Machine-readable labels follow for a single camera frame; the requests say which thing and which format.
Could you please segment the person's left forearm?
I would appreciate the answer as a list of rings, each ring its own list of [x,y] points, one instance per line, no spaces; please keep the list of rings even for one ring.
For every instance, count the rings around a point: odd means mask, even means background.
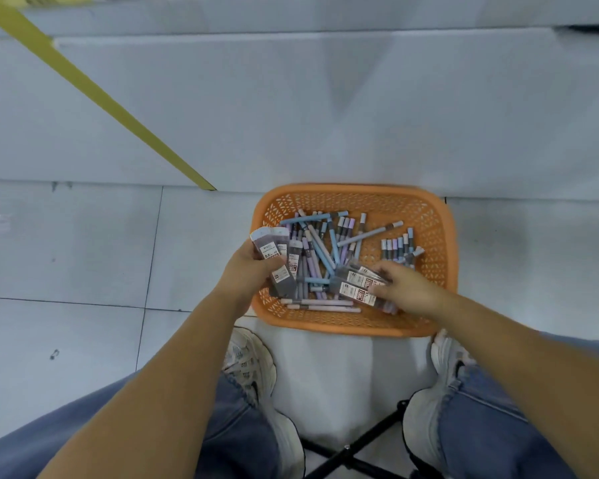
[[[234,323],[251,298],[216,287],[38,479],[192,479]]]

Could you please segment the yellow floor tape strip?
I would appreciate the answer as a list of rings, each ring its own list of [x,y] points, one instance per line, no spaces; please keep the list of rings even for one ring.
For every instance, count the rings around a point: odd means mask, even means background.
[[[184,161],[180,155],[62,55],[55,48],[53,38],[42,32],[19,10],[5,5],[2,1],[0,1],[0,28],[149,146],[187,179],[191,180],[192,183],[202,190],[216,191],[216,188]]]

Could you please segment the orange plastic basket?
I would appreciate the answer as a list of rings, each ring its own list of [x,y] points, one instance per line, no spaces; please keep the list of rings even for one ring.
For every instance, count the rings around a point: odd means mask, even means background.
[[[402,221],[399,228],[361,241],[361,263],[373,265],[379,261],[381,240],[400,238],[412,228],[413,247],[424,250],[415,258],[416,270],[439,287],[457,291],[455,223],[449,207],[436,195],[411,186],[289,184],[262,197],[254,210],[251,229],[277,226],[300,209],[308,215],[312,211],[348,211],[356,220],[365,213],[368,231]],[[428,337],[437,331],[437,325],[423,317],[404,312],[387,314],[366,305],[361,305],[359,313],[291,310],[267,290],[253,298],[252,309],[266,324],[302,331],[389,338]]]

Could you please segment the pile of pastel pens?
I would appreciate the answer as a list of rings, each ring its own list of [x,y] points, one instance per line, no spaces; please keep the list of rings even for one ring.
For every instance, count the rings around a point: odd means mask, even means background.
[[[296,295],[280,298],[280,303],[289,310],[360,313],[358,306],[364,304],[328,292],[329,279],[340,265],[357,262],[369,267],[361,261],[362,244],[404,226],[398,221],[368,231],[366,223],[366,213],[355,218],[348,211],[314,211],[307,215],[299,210],[294,217],[282,220],[277,227],[288,226],[290,239],[302,241],[303,252],[295,279]]]

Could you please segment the person's left jeans leg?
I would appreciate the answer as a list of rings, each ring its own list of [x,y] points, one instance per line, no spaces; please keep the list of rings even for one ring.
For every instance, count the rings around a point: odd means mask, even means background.
[[[126,378],[0,438],[0,479],[37,479],[48,462],[128,382]],[[194,479],[279,479],[278,441],[263,411],[221,374]]]

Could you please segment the clear lead refill pack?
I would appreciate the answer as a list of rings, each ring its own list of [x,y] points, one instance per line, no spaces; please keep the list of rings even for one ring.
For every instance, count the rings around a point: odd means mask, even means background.
[[[388,285],[390,283],[387,278],[357,262],[338,266],[335,270],[335,276],[364,289],[368,289],[373,285]]]
[[[301,267],[301,256],[303,252],[303,243],[300,240],[289,240],[287,246],[287,262],[286,265],[293,276],[296,279],[298,269]]]
[[[279,253],[282,256],[287,257],[288,245],[290,241],[290,230],[288,226],[285,225],[282,227],[273,227],[272,237]]]
[[[296,281],[288,266],[283,264],[274,270],[271,275],[270,296],[292,299],[296,295]]]
[[[358,304],[364,304],[384,313],[394,314],[397,307],[394,303],[371,294],[367,289],[349,281],[333,276],[329,279],[328,292],[350,299]]]
[[[281,255],[275,242],[272,227],[261,227],[254,230],[250,234],[250,239],[256,247],[258,254],[263,259],[278,257]]]

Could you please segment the person's white sneaker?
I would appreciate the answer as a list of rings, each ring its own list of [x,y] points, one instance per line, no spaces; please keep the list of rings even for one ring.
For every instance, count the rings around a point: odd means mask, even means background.
[[[275,435],[279,458],[279,479],[304,479],[305,453],[293,421],[276,410],[272,394],[277,369],[272,354],[251,330],[234,327],[225,355],[223,372],[246,393]]]
[[[402,419],[402,435],[413,457],[434,471],[444,473],[445,459],[438,433],[442,405],[451,394],[452,385],[459,383],[465,366],[475,361],[447,330],[439,331],[432,338],[430,355],[437,381],[410,398]]]

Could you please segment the person's right hand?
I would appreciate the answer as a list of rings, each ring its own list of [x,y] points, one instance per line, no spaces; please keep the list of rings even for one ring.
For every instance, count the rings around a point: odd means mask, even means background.
[[[409,267],[382,260],[371,267],[389,283],[373,285],[369,292],[390,301],[408,314],[435,319],[455,297]]]

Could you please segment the person's right jeans leg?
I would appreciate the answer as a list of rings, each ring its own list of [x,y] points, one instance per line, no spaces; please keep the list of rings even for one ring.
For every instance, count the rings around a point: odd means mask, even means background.
[[[540,334],[599,356],[599,341]],[[447,473],[453,479],[579,479],[503,386],[472,358],[475,364],[465,366],[442,405],[438,433]]]

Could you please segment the person's left hand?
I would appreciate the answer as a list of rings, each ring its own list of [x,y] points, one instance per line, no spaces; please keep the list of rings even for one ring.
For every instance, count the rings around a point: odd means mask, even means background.
[[[233,320],[242,317],[250,307],[253,297],[270,285],[271,274],[257,274],[252,262],[260,256],[250,239],[235,251],[224,268],[211,294],[230,309]]]

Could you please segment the person's left white sneaker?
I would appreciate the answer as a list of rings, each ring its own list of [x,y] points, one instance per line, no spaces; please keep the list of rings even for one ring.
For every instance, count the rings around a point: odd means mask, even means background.
[[[251,330],[234,327],[225,355],[223,372],[246,393],[275,435],[279,458],[279,479],[304,479],[305,453],[293,421],[276,410],[272,394],[277,369],[272,354]]]

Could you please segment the person's right white sneaker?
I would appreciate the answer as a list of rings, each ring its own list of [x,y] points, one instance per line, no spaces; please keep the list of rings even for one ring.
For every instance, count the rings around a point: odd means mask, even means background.
[[[413,457],[434,471],[444,473],[445,459],[438,433],[442,405],[451,394],[452,385],[459,383],[465,366],[475,361],[447,330],[439,331],[432,338],[430,355],[437,381],[410,398],[402,419],[402,435]]]

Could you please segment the person's right forearm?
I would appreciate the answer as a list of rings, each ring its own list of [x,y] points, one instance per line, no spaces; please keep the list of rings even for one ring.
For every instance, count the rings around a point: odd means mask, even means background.
[[[442,289],[431,317],[503,386],[579,479],[599,479],[599,356]]]

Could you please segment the black folding stool frame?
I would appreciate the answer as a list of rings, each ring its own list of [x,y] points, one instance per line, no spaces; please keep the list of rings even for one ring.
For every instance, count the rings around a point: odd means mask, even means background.
[[[408,477],[403,477],[356,458],[357,453],[381,437],[395,424],[402,422],[408,404],[409,400],[399,401],[396,410],[339,451],[335,451],[309,439],[301,438],[304,451],[310,451],[325,459],[321,465],[305,475],[305,479],[326,479],[340,467],[353,470],[370,479],[445,479],[437,469],[424,463],[423,460],[412,454],[409,449],[407,449],[407,454],[414,465],[414,470],[412,470]]]

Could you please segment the person's jeans leg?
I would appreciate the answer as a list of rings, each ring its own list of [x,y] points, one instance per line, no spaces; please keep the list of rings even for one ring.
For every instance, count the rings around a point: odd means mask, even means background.
[[[599,341],[540,334],[599,356]],[[438,433],[447,473],[453,479],[579,479],[503,386],[472,358],[475,364],[465,366],[442,405]]]
[[[0,479],[37,479],[48,462],[128,382],[126,378],[0,438]],[[263,411],[221,374],[194,479],[279,479],[278,441]]]

